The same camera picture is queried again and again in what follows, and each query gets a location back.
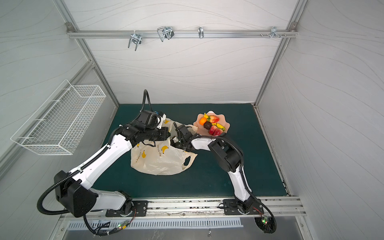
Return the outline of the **cream banana-print plastic bag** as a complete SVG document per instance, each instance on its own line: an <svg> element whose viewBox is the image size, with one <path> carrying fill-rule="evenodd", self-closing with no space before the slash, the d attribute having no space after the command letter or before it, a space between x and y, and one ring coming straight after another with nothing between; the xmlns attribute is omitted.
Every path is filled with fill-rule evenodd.
<svg viewBox="0 0 384 240"><path fill-rule="evenodd" d="M131 167L138 172L155 176L176 175L189 169L198 155L171 145L173 140L178 139L176 127L181 125L166 118L163 126L169 128L170 138L154 144L149 141L137 144L131 150Z"/></svg>

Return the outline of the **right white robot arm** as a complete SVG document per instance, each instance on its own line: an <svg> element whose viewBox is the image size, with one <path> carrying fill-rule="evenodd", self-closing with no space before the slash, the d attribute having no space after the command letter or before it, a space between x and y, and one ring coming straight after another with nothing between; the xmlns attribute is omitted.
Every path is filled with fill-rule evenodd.
<svg viewBox="0 0 384 240"><path fill-rule="evenodd" d="M222 170L228 173L234 188L235 204L240 214L246 215L256 211L261 216L264 214L264 206L261 200L256 198L249 187L244 171L244 154L225 133L217 136L202 136L192 134L189 127L174 124L176 139L171 143L188 152L196 150L209 151Z"/></svg>

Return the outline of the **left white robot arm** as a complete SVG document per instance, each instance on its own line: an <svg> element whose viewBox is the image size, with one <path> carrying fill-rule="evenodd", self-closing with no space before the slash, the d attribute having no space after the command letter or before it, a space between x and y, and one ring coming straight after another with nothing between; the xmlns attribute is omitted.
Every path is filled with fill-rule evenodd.
<svg viewBox="0 0 384 240"><path fill-rule="evenodd" d="M96 210L113 210L122 216L133 210L131 197L122 191L101 191L93 188L96 180L122 155L137 144L165 141L171 136L167 127L138 130L131 125L119 126L108 143L88 160L72 169L56 174L54 181L57 200L74 217Z"/></svg>

